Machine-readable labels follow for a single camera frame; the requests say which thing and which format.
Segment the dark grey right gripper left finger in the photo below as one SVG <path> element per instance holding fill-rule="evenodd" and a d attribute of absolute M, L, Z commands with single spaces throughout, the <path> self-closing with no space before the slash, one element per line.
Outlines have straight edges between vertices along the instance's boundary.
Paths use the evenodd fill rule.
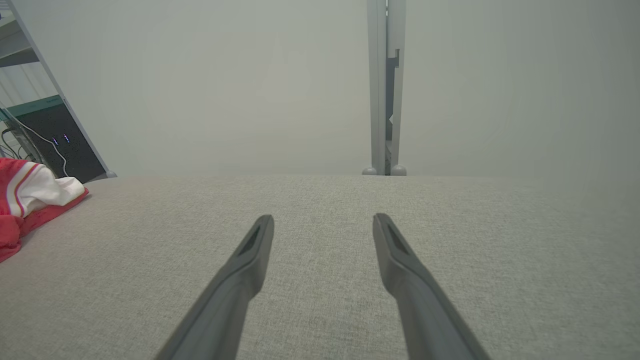
<path fill-rule="evenodd" d="M 275 221 L 259 216 L 202 291 L 157 360 L 235 360 L 250 301 L 265 282 Z"/>

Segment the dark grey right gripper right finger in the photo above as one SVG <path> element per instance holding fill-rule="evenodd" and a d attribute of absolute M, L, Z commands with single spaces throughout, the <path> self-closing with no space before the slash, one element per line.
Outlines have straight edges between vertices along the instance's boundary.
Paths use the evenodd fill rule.
<path fill-rule="evenodd" d="M 373 216 L 379 272 L 400 315 L 410 360 L 489 360 L 434 276 L 387 214 Z"/>

